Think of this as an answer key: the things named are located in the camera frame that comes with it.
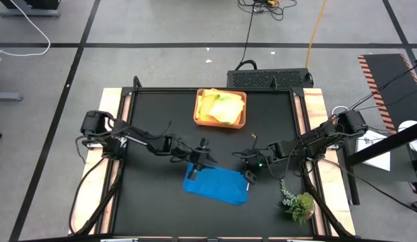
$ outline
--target blue cloth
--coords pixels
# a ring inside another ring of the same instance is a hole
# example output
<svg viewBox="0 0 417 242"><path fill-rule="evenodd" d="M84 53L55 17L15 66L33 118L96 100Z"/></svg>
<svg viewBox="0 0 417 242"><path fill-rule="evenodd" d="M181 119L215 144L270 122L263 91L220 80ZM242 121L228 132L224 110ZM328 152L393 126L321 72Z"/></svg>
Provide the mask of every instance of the blue cloth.
<svg viewBox="0 0 417 242"><path fill-rule="evenodd" d="M188 164L188 170L183 181L183 190L213 198L233 205L242 205L248 200L248 182L240 172L220 167L204 168L196 172L194 180L188 179L193 164Z"/></svg>

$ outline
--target orange tray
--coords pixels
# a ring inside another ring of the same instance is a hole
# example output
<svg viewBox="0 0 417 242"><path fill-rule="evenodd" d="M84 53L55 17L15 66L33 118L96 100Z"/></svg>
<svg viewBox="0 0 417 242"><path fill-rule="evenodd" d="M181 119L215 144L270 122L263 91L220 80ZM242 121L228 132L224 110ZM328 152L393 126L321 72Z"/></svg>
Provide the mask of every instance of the orange tray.
<svg viewBox="0 0 417 242"><path fill-rule="evenodd" d="M217 121L215 118L213 118L210 121L203 121L203 120L199 120L196 119L196 109L198 107L198 96L202 96L202 92L204 92L204 90L206 89L198 89L196 91L196 99L195 99L195 109L194 109L194 121L197 125L203 125L203 126L215 126L215 127L221 127L221 128L241 128L244 126L244 124L246 123L246 93L242 92L242 91L223 91L223 90L217 90L217 91L222 91L222 92L227 92L227 93L234 93L237 95L241 96L241 99L244 102L244 107L243 107L243 111L241 111L241 115L237 118L237 120L234 122L234 124L226 124L226 123L222 123Z"/></svg>

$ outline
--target white paper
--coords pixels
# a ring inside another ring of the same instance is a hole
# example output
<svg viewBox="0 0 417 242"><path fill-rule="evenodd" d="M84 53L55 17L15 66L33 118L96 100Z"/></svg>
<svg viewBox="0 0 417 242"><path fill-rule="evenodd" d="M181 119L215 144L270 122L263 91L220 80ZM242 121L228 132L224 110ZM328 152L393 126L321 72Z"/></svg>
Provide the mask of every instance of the white paper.
<svg viewBox="0 0 417 242"><path fill-rule="evenodd" d="M371 130L368 130L364 136L359 137L356 141L356 151L361 151L371 145L378 143L380 140L383 140L386 136L382 134L378 134ZM371 165L373 167L377 167L380 169L384 169L386 171L390 171L391 169L391 153L386 152L378 157L374 157L365 161L364 164Z"/></svg>

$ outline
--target concrete floor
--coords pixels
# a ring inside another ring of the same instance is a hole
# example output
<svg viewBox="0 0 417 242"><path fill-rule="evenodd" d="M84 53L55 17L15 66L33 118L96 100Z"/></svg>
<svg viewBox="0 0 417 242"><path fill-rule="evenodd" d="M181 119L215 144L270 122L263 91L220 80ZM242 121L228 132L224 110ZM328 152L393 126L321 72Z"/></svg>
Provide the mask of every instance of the concrete floor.
<svg viewBox="0 0 417 242"><path fill-rule="evenodd" d="M417 44L417 0L389 0L409 43ZM0 102L0 241L7 241L40 156L56 106L95 0L62 0L60 18L33 18L52 43L44 56L0 54L0 91L18 91L20 103ZM239 43L250 15L234 0L101 0L89 43ZM300 0L285 10L285 19L255 15L250 42L308 43L322 0ZM43 43L42 36L20 17L0 17L0 43ZM356 56L407 52L398 46L370 49L347 44L401 44L382 0L328 1L317 43L345 48L315 48L309 70L322 88L327 110L349 106L369 93ZM6 48L14 53L42 48ZM246 58L260 68L303 67L306 48L249 48ZM98 108L105 87L132 84L138 75L145 87L224 87L243 48L84 48L61 115L46 165L20 239L67 234L67 217L83 166L75 152L86 111ZM373 100L363 104L374 106ZM372 126L383 128L377 110L365 110ZM413 202L407 183L377 184L404 202ZM358 183L362 205L352 207L358 235L368 239L417 241L417 216Z"/></svg>

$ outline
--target wooden frame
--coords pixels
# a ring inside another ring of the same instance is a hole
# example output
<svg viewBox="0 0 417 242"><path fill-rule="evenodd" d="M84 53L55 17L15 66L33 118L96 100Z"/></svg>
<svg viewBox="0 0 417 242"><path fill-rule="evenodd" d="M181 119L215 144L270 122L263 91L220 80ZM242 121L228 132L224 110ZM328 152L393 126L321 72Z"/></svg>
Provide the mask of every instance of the wooden frame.
<svg viewBox="0 0 417 242"><path fill-rule="evenodd" d="M114 116L117 116L121 93L122 88L105 88L102 93L99 110L107 111L113 114ZM306 132L303 111L307 112L310 129L318 127L322 122L325 122L328 119L321 89L304 89L304 100L306 103L307 110L302 110L299 97L295 97L295 105L297 109L300 133ZM128 95L125 99L123 106L123 112L121 117L123 120L127 120L128 118L129 105L130 96ZM101 159L101 153L101 148L95 148L94 150L88 152L83 175ZM333 150L327 151L326 159L333 162L338 162L337 154ZM95 210L96 206L100 202L102 188L107 170L107 163L107 161L102 161L102 164L100 164L100 166L86 178L85 182L81 186L72 218L72 225L75 231L84 225L86 220L91 216L92 212ZM354 225L352 217L350 215L348 199L346 197L346 191L344 189L340 168L330 163L323 162L323 160L320 161L317 164L317 166L319 168L319 176L321 178L322 189L324 191L324 198L326 204L333 212L333 214L336 216L336 218L343 224L343 227L350 233L355 234ZM118 162L115 161L115 163L113 164L110 184L112 183L112 181L114 181L114 178L116 177L117 167ZM312 172L309 175L312 183L315 183L315 174ZM101 233L107 233L108 231L111 210L112 201L109 202L107 208L104 211L103 221L101 224ZM318 206L316 206L315 209L315 218L318 234L325 235L323 218L321 210ZM336 235L336 232L333 229L331 229L331 232L333 235Z"/></svg>

